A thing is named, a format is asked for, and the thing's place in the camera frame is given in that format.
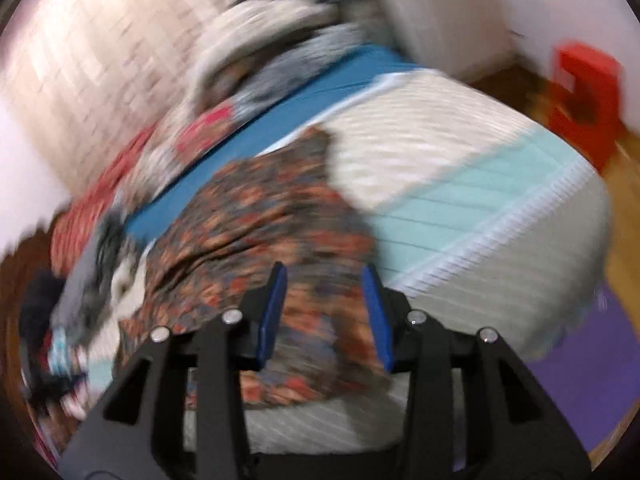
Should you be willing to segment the cream patterned pillow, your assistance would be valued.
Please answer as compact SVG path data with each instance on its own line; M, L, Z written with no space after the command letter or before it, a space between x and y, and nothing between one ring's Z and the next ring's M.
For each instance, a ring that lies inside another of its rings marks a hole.
M195 44L186 75L186 102L194 104L206 82L230 63L337 19L337 6L320 0L245 0L232 6L204 27Z

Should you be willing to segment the beige zigzag mattress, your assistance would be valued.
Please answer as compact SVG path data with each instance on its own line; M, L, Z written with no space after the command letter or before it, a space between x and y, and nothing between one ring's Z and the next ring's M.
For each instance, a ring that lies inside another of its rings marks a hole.
M436 70L377 76L259 154L321 122L330 175L413 307L494 326L530 364L584 322L603 283L610 205L574 148Z

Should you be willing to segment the floral patterned dress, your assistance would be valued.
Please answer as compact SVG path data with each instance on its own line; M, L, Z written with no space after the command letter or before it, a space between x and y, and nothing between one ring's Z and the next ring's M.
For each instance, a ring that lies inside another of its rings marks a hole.
M146 258L143 304L119 324L122 368L155 326L198 330L282 263L288 291L273 356L241 376L252 408L378 385L360 275L374 237L329 181L332 136L308 128L285 148L230 162L190 200Z

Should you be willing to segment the white fleece garment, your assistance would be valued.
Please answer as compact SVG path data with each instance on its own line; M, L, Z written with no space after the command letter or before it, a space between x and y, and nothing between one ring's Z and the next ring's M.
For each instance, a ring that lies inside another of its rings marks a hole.
M130 318L140 309L145 295L145 274L146 254L122 260L112 278L110 318Z

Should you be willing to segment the blue mesh mat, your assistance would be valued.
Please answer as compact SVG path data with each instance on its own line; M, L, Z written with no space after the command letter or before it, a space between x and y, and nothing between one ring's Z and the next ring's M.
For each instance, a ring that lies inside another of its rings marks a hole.
M167 230L198 189L228 162L261 153L330 106L367 88L375 77L417 67L384 47L366 44L356 49L186 168L159 198L127 221L126 233L142 242L154 240Z

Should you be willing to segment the purple floor mat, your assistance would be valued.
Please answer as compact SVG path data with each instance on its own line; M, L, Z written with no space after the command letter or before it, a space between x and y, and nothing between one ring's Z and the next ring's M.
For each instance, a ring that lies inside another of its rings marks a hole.
M608 283L584 322L529 368L586 451L614 430L639 400L639 339Z

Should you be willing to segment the white cabinet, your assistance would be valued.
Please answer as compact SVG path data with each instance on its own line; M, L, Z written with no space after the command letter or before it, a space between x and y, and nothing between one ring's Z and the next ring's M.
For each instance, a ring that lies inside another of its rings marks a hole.
M382 0L410 58L466 81L506 67L515 47L500 0Z

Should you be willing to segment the grey jacket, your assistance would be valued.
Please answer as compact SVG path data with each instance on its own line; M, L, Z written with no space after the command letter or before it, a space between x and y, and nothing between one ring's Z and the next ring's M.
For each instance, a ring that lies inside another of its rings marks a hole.
M124 212L110 208L99 220L88 244L65 282L50 317L52 335L71 347L86 344L104 318L112 299L112 281L126 262L136 266L142 246L125 230Z

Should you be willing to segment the red stool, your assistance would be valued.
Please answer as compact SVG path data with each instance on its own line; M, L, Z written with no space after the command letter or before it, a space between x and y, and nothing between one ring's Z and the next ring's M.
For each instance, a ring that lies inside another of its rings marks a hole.
M548 128L605 170L623 132L623 69L606 52L580 41L554 48Z

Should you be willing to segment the patchwork quilt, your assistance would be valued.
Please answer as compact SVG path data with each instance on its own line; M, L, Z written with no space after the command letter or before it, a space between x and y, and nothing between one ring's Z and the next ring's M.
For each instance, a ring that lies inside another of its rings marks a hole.
M274 104L363 44L355 24L280 25L206 41L182 99L141 131L53 230L51 266L70 273L96 224L116 206L130 216Z

